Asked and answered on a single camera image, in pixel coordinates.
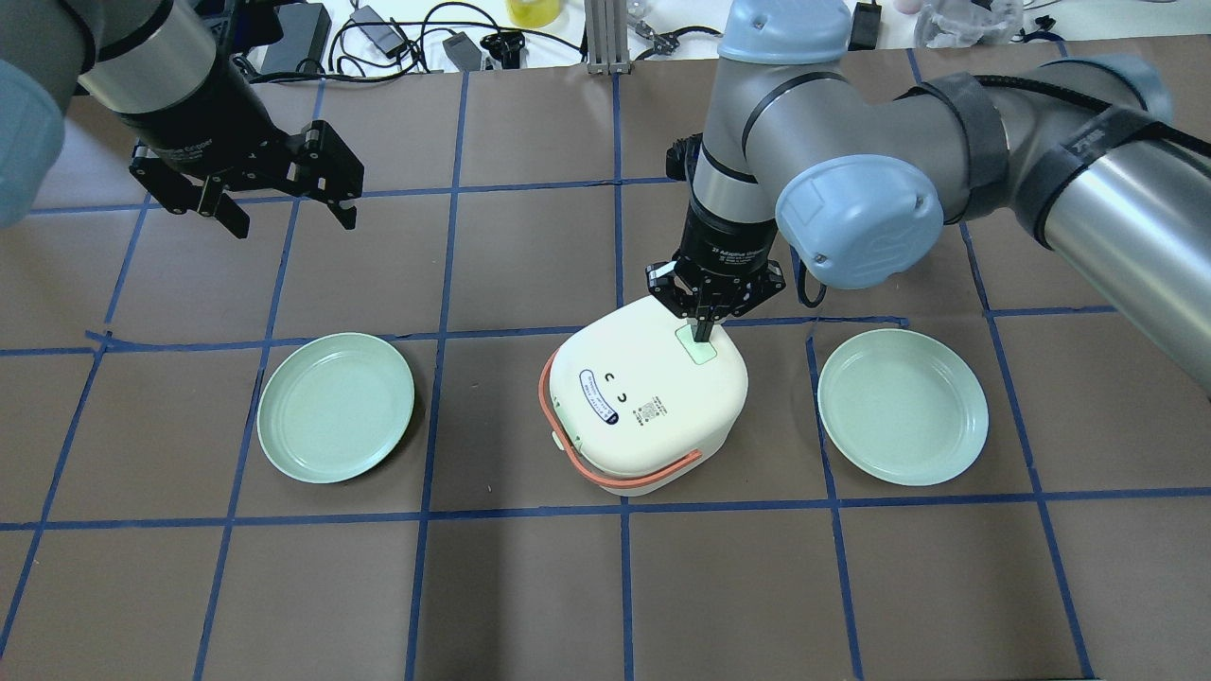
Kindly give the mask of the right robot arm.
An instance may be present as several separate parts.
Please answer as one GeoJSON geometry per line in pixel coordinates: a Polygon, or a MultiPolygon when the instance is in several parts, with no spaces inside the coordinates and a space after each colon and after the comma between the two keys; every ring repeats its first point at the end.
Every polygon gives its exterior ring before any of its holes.
{"type": "Polygon", "coordinates": [[[731,2],[704,133],[667,151],[691,185],[681,245],[647,268],[694,340],[784,288],[775,236],[823,288],[874,288],[1008,207],[1209,384],[1209,143],[1175,128],[1146,61],[955,73],[869,104],[840,70],[849,34],[842,1],[731,2]]]}

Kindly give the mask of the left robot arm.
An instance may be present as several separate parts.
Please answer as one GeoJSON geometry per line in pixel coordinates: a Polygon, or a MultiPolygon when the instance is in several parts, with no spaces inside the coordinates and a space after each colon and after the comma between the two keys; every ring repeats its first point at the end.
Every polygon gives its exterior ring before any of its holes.
{"type": "Polygon", "coordinates": [[[25,219],[82,88],[147,147],[134,181],[163,208],[245,238],[234,191],[285,191],[286,135],[186,1],[2,4],[2,225],[25,219]]]}

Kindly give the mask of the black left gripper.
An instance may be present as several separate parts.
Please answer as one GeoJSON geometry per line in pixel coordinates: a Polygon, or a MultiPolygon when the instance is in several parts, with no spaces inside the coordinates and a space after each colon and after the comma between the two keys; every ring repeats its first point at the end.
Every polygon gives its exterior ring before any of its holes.
{"type": "MultiPolygon", "coordinates": [[[[217,53],[206,78],[182,101],[117,119],[156,158],[133,156],[131,174],[173,214],[194,212],[220,223],[234,238],[248,238],[249,217],[228,195],[234,171],[285,181],[285,131],[230,58],[217,53]],[[189,177],[203,181],[195,184],[189,177]]],[[[358,199],[366,168],[329,122],[314,120],[289,138],[289,193],[325,205],[345,230],[358,227],[358,199]]]]}

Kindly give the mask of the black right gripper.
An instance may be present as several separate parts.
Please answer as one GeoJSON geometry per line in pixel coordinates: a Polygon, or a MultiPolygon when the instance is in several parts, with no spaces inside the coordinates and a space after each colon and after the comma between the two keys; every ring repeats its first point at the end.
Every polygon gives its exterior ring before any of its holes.
{"type": "Polygon", "coordinates": [[[699,204],[687,208],[675,261],[645,268],[650,296],[710,340],[716,324],[744,316],[786,288],[784,268],[768,261],[776,221],[730,221],[699,204]]]}

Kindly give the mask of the green plate near right arm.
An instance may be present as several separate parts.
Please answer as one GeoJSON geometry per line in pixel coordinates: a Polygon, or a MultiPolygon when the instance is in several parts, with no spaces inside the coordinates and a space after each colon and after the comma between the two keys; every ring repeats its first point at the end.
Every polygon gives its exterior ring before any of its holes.
{"type": "Polygon", "coordinates": [[[836,450],[867,475],[900,486],[960,476],[991,430],[988,400],[964,357],[908,330],[843,340],[820,371],[816,395],[836,450]]]}

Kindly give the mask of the green plate near left arm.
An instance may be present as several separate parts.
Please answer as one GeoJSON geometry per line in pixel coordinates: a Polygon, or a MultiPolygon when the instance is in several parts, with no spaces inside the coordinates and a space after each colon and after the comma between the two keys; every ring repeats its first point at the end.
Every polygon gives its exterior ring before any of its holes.
{"type": "Polygon", "coordinates": [[[256,436],[285,476],[349,481],[394,451],[415,402],[411,364],[388,340],[328,334],[272,371],[256,410],[256,436]]]}

